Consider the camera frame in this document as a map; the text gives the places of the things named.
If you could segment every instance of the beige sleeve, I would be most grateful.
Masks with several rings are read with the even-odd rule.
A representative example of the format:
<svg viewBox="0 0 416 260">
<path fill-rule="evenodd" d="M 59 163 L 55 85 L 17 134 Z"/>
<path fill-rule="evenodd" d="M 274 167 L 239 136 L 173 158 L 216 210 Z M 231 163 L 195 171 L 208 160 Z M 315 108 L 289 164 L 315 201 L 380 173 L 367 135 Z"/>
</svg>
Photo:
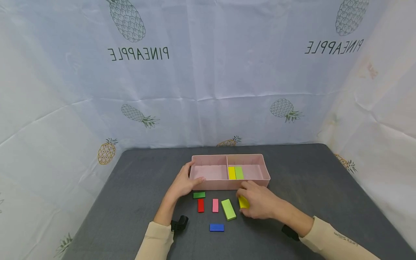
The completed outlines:
<svg viewBox="0 0 416 260">
<path fill-rule="evenodd" d="M 172 243 L 171 226 L 150 222 L 135 260 L 166 260 Z"/>
<path fill-rule="evenodd" d="M 364 247 L 336 231 L 330 224 L 314 217 L 311 231 L 299 238 L 302 243 L 327 260 L 380 260 Z"/>
</svg>

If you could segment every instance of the pineapple illustration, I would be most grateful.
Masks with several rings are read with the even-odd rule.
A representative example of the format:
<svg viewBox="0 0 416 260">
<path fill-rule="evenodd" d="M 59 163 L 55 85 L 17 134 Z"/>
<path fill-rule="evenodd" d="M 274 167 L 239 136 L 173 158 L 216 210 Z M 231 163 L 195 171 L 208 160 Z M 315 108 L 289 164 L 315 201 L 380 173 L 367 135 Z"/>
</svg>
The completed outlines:
<svg viewBox="0 0 416 260">
<path fill-rule="evenodd" d="M 357 172 L 357 169 L 355 168 L 355 164 L 353 161 L 347 161 L 344 158 L 342 158 L 339 154 L 334 155 L 350 173 L 354 174 L 355 172 Z"/>
<path fill-rule="evenodd" d="M 56 255 L 54 256 L 54 258 L 55 257 L 57 257 L 57 256 L 62 256 L 63 255 L 63 253 L 65 252 L 65 250 L 69 247 L 69 245 L 71 244 L 71 242 L 72 242 L 72 237 L 71 237 L 71 235 L 68 233 L 68 236 L 64 236 L 64 239 L 63 240 L 61 240 L 61 245 L 56 249 Z"/>
<path fill-rule="evenodd" d="M 228 139 L 224 142 L 220 142 L 219 144 L 217 144 L 217 147 L 235 146 L 238 142 L 241 142 L 241 138 L 235 136 L 233 139 Z"/>
<path fill-rule="evenodd" d="M 301 112 L 293 111 L 293 105 L 287 99 L 276 100 L 270 107 L 270 112 L 272 112 L 274 116 L 285 117 L 285 123 L 290 123 L 290 121 L 294 122 L 295 120 L 298 120 L 301 116 L 303 116 L 301 115 Z"/>
<path fill-rule="evenodd" d="M 113 159 L 114 155 L 116 155 L 116 147 L 115 145 L 118 143 L 117 139 L 106 139 L 107 142 L 102 144 L 100 149 L 98 150 L 98 162 L 102 165 L 106 165 Z"/>
<path fill-rule="evenodd" d="M 1 192 L 0 192 L 1 195 Z M 0 200 L 0 205 L 3 203 L 4 200 Z M 2 213 L 1 209 L 0 209 L 0 213 Z"/>
<path fill-rule="evenodd" d="M 159 121 L 159 119 L 155 119 L 155 117 L 144 116 L 142 112 L 127 104 L 121 106 L 121 111 L 131 120 L 142 122 L 146 128 L 155 127 L 155 124 L 158 124 L 157 121 Z"/>
<path fill-rule="evenodd" d="M 139 12 L 129 0 L 106 0 L 110 3 L 110 15 L 119 32 L 130 42 L 138 42 L 146 34 Z"/>
<path fill-rule="evenodd" d="M 339 6 L 335 28 L 341 36 L 355 31 L 364 18 L 369 0 L 344 0 Z"/>
</svg>

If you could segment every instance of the green block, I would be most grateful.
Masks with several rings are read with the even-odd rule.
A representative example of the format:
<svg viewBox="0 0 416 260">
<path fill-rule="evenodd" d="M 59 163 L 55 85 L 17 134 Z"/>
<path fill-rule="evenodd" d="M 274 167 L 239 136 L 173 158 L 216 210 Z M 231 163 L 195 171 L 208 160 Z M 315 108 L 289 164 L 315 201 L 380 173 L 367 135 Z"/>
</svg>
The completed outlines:
<svg viewBox="0 0 416 260">
<path fill-rule="evenodd" d="M 205 198 L 205 191 L 202 192 L 194 192 L 193 198 Z"/>
<path fill-rule="evenodd" d="M 225 217 L 228 221 L 236 218 L 233 206 L 231 205 L 230 199 L 226 199 L 225 201 L 221 201 L 221 205 L 223 206 L 223 210 L 225 213 Z"/>
<path fill-rule="evenodd" d="M 235 167 L 235 177 L 237 180 L 244 180 L 243 169 L 241 166 Z"/>
</svg>

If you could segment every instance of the gray table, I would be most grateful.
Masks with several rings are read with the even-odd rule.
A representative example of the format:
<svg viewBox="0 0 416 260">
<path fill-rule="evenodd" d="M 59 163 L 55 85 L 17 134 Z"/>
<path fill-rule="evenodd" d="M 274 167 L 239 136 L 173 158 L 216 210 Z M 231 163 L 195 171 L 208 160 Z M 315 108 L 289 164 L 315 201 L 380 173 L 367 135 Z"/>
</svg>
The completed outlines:
<svg viewBox="0 0 416 260">
<path fill-rule="evenodd" d="M 396 229 L 323 144 L 133 149 L 124 152 L 68 248 L 64 260 L 133 260 L 148 223 L 181 166 L 198 154 L 263 154 L 269 189 L 309 215 L 330 222 L 339 232 L 383 260 L 416 259 Z M 212 198 L 230 198 L 237 219 L 227 222 Z M 282 224 L 240 215 L 235 191 L 207 191 L 206 211 L 197 213 L 189 194 L 173 218 L 189 217 L 175 234 L 168 259 L 322 259 L 301 242 L 288 238 Z M 224 223 L 212 233 L 210 223 Z"/>
</svg>

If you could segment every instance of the blue block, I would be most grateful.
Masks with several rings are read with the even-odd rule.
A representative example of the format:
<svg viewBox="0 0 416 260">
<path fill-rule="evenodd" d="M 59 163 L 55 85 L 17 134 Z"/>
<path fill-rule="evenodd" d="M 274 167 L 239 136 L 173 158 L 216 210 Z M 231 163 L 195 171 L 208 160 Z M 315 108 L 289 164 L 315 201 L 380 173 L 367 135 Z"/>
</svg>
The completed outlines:
<svg viewBox="0 0 416 260">
<path fill-rule="evenodd" d="M 211 232 L 224 232 L 224 224 L 209 224 Z"/>
</svg>

